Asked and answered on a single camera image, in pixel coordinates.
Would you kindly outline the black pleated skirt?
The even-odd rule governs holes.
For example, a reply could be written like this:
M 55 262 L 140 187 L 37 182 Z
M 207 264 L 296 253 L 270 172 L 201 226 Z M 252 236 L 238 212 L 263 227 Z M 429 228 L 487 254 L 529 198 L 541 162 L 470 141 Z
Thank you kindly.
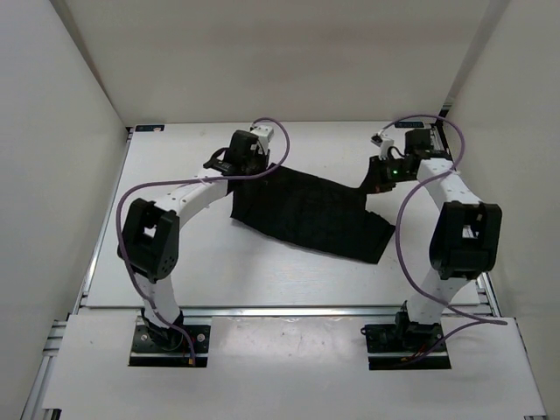
M 377 264 L 396 227 L 366 204 L 357 188 L 281 166 L 241 183 L 231 218 L 300 248 Z

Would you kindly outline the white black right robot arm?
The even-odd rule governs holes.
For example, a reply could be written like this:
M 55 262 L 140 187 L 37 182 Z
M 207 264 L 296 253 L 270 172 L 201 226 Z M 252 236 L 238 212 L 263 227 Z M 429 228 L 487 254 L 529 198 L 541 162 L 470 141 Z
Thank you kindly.
M 403 151 L 383 133 L 372 142 L 380 150 L 369 161 L 361 185 L 365 192 L 386 193 L 415 181 L 439 211 L 429 246 L 430 270 L 421 283 L 410 282 L 416 293 L 404 303 L 393 328 L 394 342 L 411 350 L 424 340 L 425 331 L 439 324 L 455 295 L 494 267 L 502 210 L 466 186 L 450 155 L 435 148 L 428 129 L 407 131 Z

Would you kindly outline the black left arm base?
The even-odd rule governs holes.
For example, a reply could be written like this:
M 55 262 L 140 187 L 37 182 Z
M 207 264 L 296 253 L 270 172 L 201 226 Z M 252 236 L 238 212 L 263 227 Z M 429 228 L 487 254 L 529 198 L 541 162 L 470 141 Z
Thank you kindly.
M 209 324 L 183 324 L 192 346 L 185 336 L 173 329 L 167 331 L 136 318 L 129 366 L 142 368 L 206 368 L 210 345 Z

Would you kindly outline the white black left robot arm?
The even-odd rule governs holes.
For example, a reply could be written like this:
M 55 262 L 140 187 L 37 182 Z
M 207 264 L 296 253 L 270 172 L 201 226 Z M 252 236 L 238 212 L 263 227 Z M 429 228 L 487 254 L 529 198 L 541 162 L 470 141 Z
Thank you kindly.
M 158 199 L 137 198 L 130 203 L 117 254 L 130 267 L 133 287 L 143 300 L 143 322 L 164 350 L 179 347 L 184 338 L 171 280 L 179 259 L 181 228 L 227 197 L 247 176 L 265 172 L 273 136 L 267 125 L 237 130 L 229 146 L 202 165 L 193 183 L 183 183 Z

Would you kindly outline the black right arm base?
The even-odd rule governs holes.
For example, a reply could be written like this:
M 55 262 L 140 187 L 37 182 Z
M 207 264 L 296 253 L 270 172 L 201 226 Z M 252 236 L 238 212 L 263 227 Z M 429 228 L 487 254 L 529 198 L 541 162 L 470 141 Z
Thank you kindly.
M 366 324 L 360 333 L 366 340 L 370 371 L 452 368 L 442 326 L 412 322 L 405 310 L 392 323 Z

